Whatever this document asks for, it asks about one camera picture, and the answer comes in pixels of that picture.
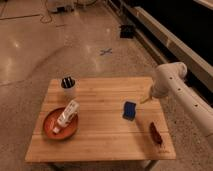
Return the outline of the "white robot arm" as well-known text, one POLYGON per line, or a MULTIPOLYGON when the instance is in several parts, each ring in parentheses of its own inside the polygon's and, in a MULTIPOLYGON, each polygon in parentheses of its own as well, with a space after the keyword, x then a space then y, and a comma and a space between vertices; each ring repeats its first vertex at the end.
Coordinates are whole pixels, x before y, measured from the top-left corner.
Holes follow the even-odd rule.
POLYGON ((187 66, 183 62, 157 66, 154 83, 142 96, 140 103, 146 103, 152 98, 164 98, 171 92, 213 148, 213 108, 185 84, 186 75, 187 66))

